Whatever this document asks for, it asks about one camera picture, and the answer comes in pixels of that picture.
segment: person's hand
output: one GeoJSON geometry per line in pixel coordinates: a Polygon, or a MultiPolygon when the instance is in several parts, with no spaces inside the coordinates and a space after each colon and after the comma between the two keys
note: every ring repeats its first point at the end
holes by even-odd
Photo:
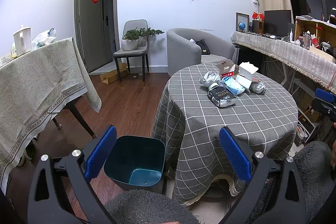
{"type": "Polygon", "coordinates": [[[330,164],[332,167],[336,166],[336,141],[333,144],[333,154],[330,164]]]}

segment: wooden floor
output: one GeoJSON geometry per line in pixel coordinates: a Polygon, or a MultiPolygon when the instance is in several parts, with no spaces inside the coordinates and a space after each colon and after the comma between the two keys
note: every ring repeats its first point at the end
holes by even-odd
{"type": "MultiPolygon", "coordinates": [[[[118,137],[122,135],[149,137],[157,106],[168,79],[167,73],[151,73],[149,76],[146,75],[146,86],[143,87],[141,76],[137,75],[134,78],[133,75],[129,75],[123,78],[124,86],[121,87],[118,81],[107,85],[100,81],[99,76],[94,75],[91,76],[91,80],[102,100],[100,112],[96,113],[84,97],[77,102],[76,107],[98,135],[101,135],[109,124],[113,124],[118,131],[118,137]]],[[[36,152],[33,160],[26,161],[22,167],[16,167],[10,173],[6,196],[12,200],[14,208],[25,222],[30,184],[41,155],[65,156],[75,148],[83,148],[90,140],[90,135],[70,111],[62,110],[56,119],[62,124],[62,129],[58,130],[50,121],[40,133],[38,141],[34,141],[36,152]]],[[[85,219],[68,179],[63,181],[76,216],[85,219]]],[[[91,185],[103,204],[122,193],[122,189],[103,171],[91,181],[91,185]]]]}

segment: round table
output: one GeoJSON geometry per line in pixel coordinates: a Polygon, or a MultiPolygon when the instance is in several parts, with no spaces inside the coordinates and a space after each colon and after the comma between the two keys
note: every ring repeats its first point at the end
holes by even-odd
{"type": "Polygon", "coordinates": [[[280,84],[256,73],[266,92],[243,93],[234,105],[220,109],[200,85],[200,77],[208,71],[219,69],[216,64],[200,64],[169,79],[152,128],[152,137],[166,144],[166,168],[176,170],[172,198],[185,205],[197,201],[219,179],[228,181],[232,196],[244,186],[219,143],[223,126],[253,151],[280,160],[288,154],[296,133],[297,105],[280,84]]]}

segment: plastic bag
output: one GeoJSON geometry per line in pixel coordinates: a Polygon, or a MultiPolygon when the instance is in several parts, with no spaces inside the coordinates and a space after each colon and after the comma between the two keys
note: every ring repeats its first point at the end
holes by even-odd
{"type": "Polygon", "coordinates": [[[226,87],[233,95],[239,95],[245,91],[245,88],[239,84],[235,79],[230,76],[224,77],[221,83],[226,87]]]}
{"type": "Polygon", "coordinates": [[[37,37],[31,42],[32,49],[36,49],[42,47],[44,45],[48,45],[56,41],[56,29],[51,28],[50,30],[46,30],[38,34],[37,37]]]}
{"type": "Polygon", "coordinates": [[[203,78],[199,79],[199,82],[201,83],[202,86],[208,88],[213,83],[219,84],[221,82],[221,77],[219,76],[218,73],[209,71],[203,76],[203,78]]]}
{"type": "Polygon", "coordinates": [[[266,91],[265,84],[263,82],[252,82],[250,90],[254,93],[259,94],[266,91]]]}
{"type": "Polygon", "coordinates": [[[219,108],[231,106],[236,103],[237,97],[225,87],[213,83],[209,87],[208,98],[219,108]]]}

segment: chair leg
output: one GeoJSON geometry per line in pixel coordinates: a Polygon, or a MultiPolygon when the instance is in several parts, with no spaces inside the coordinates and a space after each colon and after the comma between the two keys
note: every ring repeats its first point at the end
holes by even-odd
{"type": "Polygon", "coordinates": [[[115,65],[116,65],[116,67],[117,67],[118,77],[119,77],[119,79],[120,79],[121,86],[123,86],[123,82],[121,81],[121,75],[120,75],[120,69],[119,69],[118,59],[115,58],[114,60],[115,60],[115,65]]]}
{"type": "Polygon", "coordinates": [[[142,81],[145,86],[145,55],[142,56],[142,81]]]}
{"type": "Polygon", "coordinates": [[[57,127],[58,130],[62,128],[62,125],[59,124],[55,118],[53,118],[52,121],[55,123],[55,126],[57,127]]]}
{"type": "Polygon", "coordinates": [[[90,126],[86,123],[83,116],[78,111],[77,107],[73,102],[67,103],[67,107],[70,110],[70,112],[74,115],[74,117],[77,119],[77,121],[84,127],[84,129],[91,135],[91,137],[94,139],[97,137],[97,135],[92,131],[90,126]]]}
{"type": "Polygon", "coordinates": [[[126,59],[127,59],[128,72],[129,72],[129,74],[131,74],[131,68],[129,67],[129,59],[128,59],[128,57],[126,57],[126,59]]]}
{"type": "Polygon", "coordinates": [[[149,63],[148,63],[148,54],[146,54],[146,63],[147,63],[147,72],[149,75],[149,63]]]}

